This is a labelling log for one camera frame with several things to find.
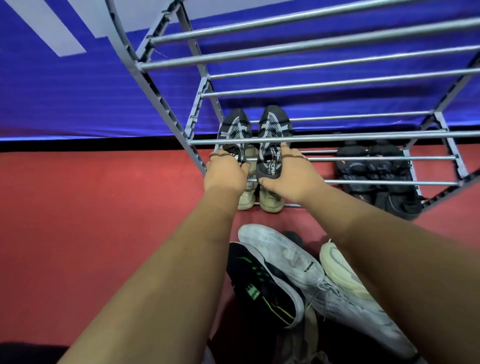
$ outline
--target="blue tarp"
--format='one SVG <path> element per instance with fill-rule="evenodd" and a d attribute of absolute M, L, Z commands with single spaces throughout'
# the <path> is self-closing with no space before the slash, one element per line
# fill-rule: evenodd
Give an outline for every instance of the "blue tarp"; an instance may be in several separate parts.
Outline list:
<path fill-rule="evenodd" d="M 321 6 L 346 1 L 326 0 Z M 57 56 L 4 1 L 0 1 L 0 140 L 64 139 L 170 135 L 170 130 L 123 66 L 106 37 L 95 38 L 67 0 L 47 4 L 80 42 L 86 53 Z M 314 9 L 319 2 L 294 0 L 192 21 L 194 29 Z M 331 16 L 302 23 L 237 32 L 199 40 L 203 54 L 261 47 L 392 27 L 480 16 L 471 0 L 417 1 L 372 11 Z M 180 31 L 171 24 L 168 33 Z M 129 32 L 137 47 L 145 30 Z M 334 61 L 397 52 L 480 44 L 479 29 L 320 51 L 292 53 L 208 65 L 211 74 Z M 191 55 L 186 42 L 161 45 L 156 61 Z M 235 77 L 214 81 L 215 91 L 367 78 L 465 68 L 474 52 L 380 61 L 308 71 Z M 195 66 L 150 73 L 180 122 L 185 125 L 200 82 Z M 224 114 L 242 107 L 252 120 L 264 106 L 281 105 L 292 118 L 344 114 L 429 110 L 457 77 L 329 87 L 295 92 L 221 98 Z M 445 112 L 449 125 L 480 124 L 479 77 Z M 422 117 L 297 122 L 294 129 L 312 131 L 362 126 L 415 124 Z M 205 100 L 195 134 L 216 133 L 218 120 Z"/>

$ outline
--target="black shoe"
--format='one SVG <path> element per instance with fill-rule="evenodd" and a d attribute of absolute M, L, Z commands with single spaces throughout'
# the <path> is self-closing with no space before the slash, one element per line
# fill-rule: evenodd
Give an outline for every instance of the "black shoe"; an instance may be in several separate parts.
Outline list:
<path fill-rule="evenodd" d="M 357 142 L 347 141 L 345 146 L 337 150 L 337 157 L 365 157 L 365 147 Z M 367 180 L 370 173 L 367 160 L 338 160 L 335 162 L 336 177 L 340 180 Z M 371 184 L 343 184 L 343 190 L 369 204 L 373 204 L 375 198 L 375 186 Z"/>
<path fill-rule="evenodd" d="M 370 156 L 402 157 L 402 151 L 386 140 L 370 147 Z M 371 177 L 384 181 L 412 181 L 408 160 L 377 160 L 369 163 Z M 405 220 L 415 219 L 422 211 L 422 198 L 413 185 L 380 185 L 375 206 Z"/>
<path fill-rule="evenodd" d="M 217 139 L 251 138 L 252 127 L 247 115 L 242 109 L 233 110 L 222 122 L 218 129 Z M 239 164 L 245 163 L 247 157 L 245 150 L 248 143 L 222 144 L 218 149 L 223 149 L 233 155 Z"/>
<path fill-rule="evenodd" d="M 252 319 L 281 330 L 303 318 L 303 300 L 287 283 L 271 274 L 260 252 L 247 243 L 230 243 L 227 273 L 235 296 Z"/>
<path fill-rule="evenodd" d="M 276 105 L 267 106 L 258 124 L 259 138 L 292 136 L 292 125 L 287 114 Z M 282 154 L 280 142 L 260 143 L 257 160 L 257 179 L 262 177 L 278 178 L 282 172 Z"/>

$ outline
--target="sneaker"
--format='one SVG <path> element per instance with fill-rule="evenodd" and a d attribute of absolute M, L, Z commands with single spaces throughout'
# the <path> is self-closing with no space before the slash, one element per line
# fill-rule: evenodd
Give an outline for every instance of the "sneaker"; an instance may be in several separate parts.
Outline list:
<path fill-rule="evenodd" d="M 256 158 L 258 157 L 258 149 L 252 145 L 249 145 L 245 150 L 245 157 L 246 158 Z M 248 168 L 248 178 L 256 179 L 255 171 L 257 168 L 257 162 L 250 162 L 250 166 Z M 258 182 L 247 182 L 247 186 L 245 187 L 245 191 L 243 191 L 242 195 L 240 196 L 238 210 L 248 210 L 253 205 L 255 205 L 255 190 L 257 188 Z"/>
<path fill-rule="evenodd" d="M 345 291 L 366 300 L 373 300 L 350 264 L 331 240 L 320 248 L 320 263 L 329 278 Z"/>
<path fill-rule="evenodd" d="M 295 286 L 316 288 L 325 273 L 320 263 L 292 240 L 276 230 L 258 224 L 243 225 L 239 240 L 255 247 L 265 261 L 281 270 Z"/>
<path fill-rule="evenodd" d="M 403 152 L 386 140 L 370 147 L 370 156 L 402 157 Z M 370 161 L 372 179 L 412 181 L 408 160 Z M 413 185 L 381 185 L 377 187 L 375 206 L 405 220 L 414 220 L 422 211 L 422 197 Z"/>
<path fill-rule="evenodd" d="M 292 136 L 292 126 L 287 114 L 276 105 L 267 106 L 258 124 L 259 138 Z M 278 178 L 282 171 L 280 143 L 260 143 L 257 161 L 257 178 Z"/>
<path fill-rule="evenodd" d="M 347 141 L 338 149 L 337 157 L 365 157 L 367 150 L 357 142 Z M 367 180 L 370 172 L 366 160 L 338 160 L 335 162 L 336 176 L 340 180 Z M 344 184 L 343 190 L 369 204 L 374 202 L 375 186 L 370 184 Z"/>
<path fill-rule="evenodd" d="M 241 305 L 262 325 L 293 328 L 302 320 L 302 298 L 270 272 L 264 257 L 253 246 L 230 243 L 227 273 Z"/>
<path fill-rule="evenodd" d="M 260 207 L 271 213 L 280 212 L 285 206 L 285 199 L 280 197 L 276 193 L 267 190 L 262 185 L 260 185 Z"/>
<path fill-rule="evenodd" d="M 302 290 L 302 293 L 306 302 L 323 317 L 370 336 L 402 359 L 411 360 L 418 355 L 413 344 L 375 300 L 350 294 L 328 275 L 317 283 L 316 289 Z"/>
<path fill-rule="evenodd" d="M 251 138 L 252 127 L 247 115 L 242 109 L 233 110 L 221 123 L 218 129 L 217 139 L 241 139 Z M 247 157 L 245 150 L 247 144 L 222 144 L 218 149 L 223 149 L 234 156 L 239 164 L 245 163 Z"/>

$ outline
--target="red floor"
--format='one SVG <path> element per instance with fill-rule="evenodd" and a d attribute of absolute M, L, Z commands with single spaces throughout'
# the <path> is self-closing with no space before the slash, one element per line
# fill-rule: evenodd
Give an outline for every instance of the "red floor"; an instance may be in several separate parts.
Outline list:
<path fill-rule="evenodd" d="M 480 146 L 460 151 L 470 171 L 480 166 Z M 412 151 L 443 152 L 443 146 Z M 330 163 L 315 165 L 333 177 Z M 449 161 L 415 166 L 420 180 L 453 180 Z M 202 176 L 184 151 L 5 153 L 0 170 L 0 341 L 71 344 L 203 192 Z M 479 206 L 480 184 L 417 223 L 478 245 Z M 325 238 L 303 209 L 239 212 L 233 240 L 247 223 L 294 230 L 314 250 Z M 228 279 L 224 287 L 220 312 L 233 294 Z"/>

